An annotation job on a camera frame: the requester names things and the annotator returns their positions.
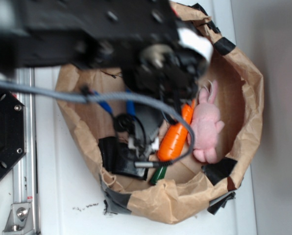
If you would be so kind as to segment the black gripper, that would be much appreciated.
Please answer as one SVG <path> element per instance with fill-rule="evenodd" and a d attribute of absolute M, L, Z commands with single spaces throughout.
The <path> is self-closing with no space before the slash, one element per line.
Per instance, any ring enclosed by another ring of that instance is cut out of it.
<path fill-rule="evenodd" d="M 134 159 L 148 159 L 159 149 L 158 134 L 163 123 L 162 112 L 151 106 L 128 102 L 126 112 L 114 118 L 116 132 L 128 134 L 128 148 Z"/>

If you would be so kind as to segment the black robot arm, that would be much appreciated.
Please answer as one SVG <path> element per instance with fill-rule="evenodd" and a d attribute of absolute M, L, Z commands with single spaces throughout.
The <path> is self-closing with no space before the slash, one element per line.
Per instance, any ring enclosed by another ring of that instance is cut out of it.
<path fill-rule="evenodd" d="M 0 0 L 0 72 L 72 64 L 120 68 L 132 95 L 178 118 L 213 48 L 167 0 Z"/>

